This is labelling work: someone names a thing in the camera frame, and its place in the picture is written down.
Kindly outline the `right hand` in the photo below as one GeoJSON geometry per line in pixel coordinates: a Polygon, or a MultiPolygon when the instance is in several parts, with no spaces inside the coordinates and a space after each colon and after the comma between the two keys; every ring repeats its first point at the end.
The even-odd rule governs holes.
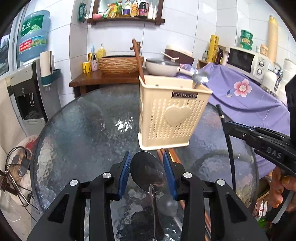
{"type": "Polygon", "coordinates": [[[296,179],[295,177],[284,175],[280,168],[275,167],[269,186],[269,204],[273,208],[278,208],[283,202],[284,189],[295,192],[296,179]]]}

